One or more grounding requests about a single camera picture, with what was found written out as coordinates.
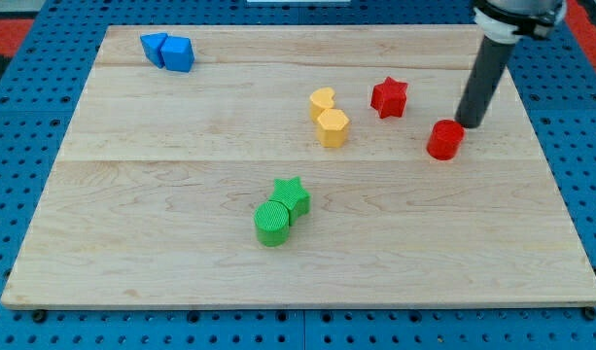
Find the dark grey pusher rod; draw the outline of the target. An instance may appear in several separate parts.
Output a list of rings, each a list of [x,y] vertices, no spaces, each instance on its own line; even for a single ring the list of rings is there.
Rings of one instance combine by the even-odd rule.
[[[513,44],[482,38],[455,114],[455,121],[463,128],[478,128],[482,124],[513,48]]]

